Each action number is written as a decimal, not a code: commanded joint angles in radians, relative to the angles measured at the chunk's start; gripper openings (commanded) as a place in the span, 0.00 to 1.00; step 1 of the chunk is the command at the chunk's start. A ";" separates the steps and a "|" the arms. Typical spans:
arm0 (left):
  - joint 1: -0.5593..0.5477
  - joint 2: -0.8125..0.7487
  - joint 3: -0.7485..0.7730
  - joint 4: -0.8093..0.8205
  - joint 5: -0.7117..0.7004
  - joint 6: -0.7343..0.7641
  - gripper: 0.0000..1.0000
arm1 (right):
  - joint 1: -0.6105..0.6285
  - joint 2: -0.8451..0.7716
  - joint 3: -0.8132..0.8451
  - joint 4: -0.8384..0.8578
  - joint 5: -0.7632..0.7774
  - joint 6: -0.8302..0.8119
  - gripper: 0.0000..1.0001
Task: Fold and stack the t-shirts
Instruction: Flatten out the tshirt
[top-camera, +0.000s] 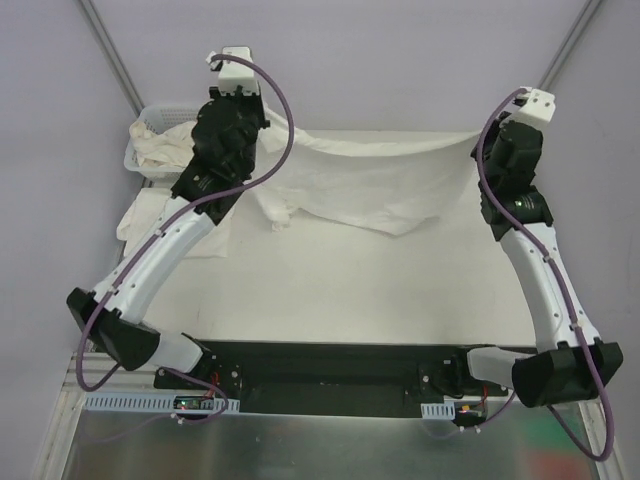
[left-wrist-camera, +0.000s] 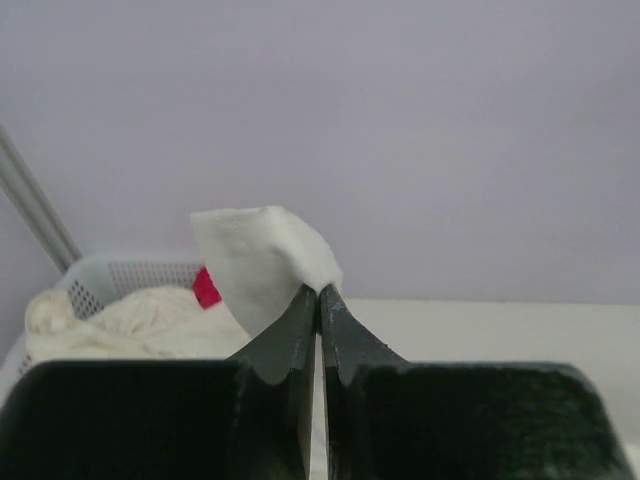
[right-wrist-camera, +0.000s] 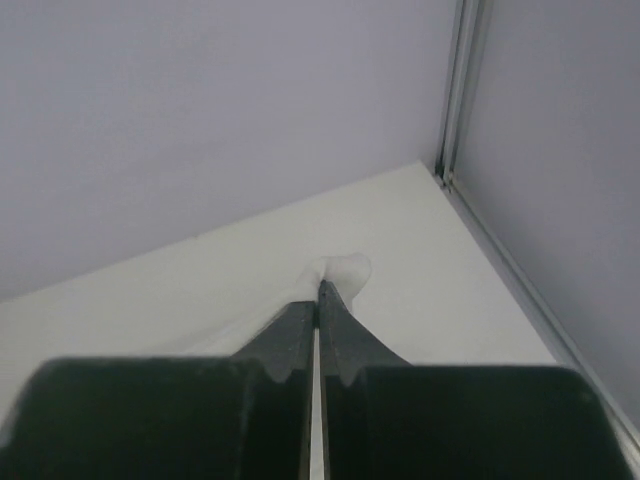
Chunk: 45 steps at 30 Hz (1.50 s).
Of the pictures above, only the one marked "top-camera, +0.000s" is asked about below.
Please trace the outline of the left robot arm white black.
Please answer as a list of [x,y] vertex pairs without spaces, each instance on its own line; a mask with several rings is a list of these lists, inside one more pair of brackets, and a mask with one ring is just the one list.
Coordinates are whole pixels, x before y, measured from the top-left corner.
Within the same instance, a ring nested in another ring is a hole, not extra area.
[[168,366],[188,388],[209,382],[212,367],[193,339],[143,319],[182,258],[233,209],[255,168],[258,133],[268,125],[260,95],[211,88],[191,131],[193,157],[151,229],[105,280],[68,295],[79,328],[125,370]]

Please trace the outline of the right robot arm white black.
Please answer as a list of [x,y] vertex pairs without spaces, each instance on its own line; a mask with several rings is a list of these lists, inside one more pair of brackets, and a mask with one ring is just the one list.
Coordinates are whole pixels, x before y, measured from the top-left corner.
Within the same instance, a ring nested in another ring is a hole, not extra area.
[[478,347],[450,369],[461,394],[488,380],[513,389],[529,408],[595,399],[623,362],[619,345],[604,342],[591,324],[561,261],[553,217],[533,184],[542,146],[540,130],[503,112],[471,153],[484,174],[481,213],[518,277],[536,352]]

